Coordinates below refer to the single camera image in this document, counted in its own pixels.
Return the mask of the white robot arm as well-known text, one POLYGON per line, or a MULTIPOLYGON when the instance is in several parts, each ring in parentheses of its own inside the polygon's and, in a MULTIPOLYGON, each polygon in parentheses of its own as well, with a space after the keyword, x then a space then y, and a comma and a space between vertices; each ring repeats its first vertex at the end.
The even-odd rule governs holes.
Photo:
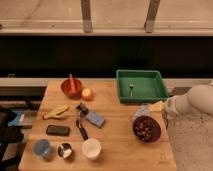
POLYGON ((165 102, 158 101, 148 107, 150 112, 165 111, 171 117, 194 114, 213 116, 213 85, 196 85, 182 95, 175 95, 165 102))

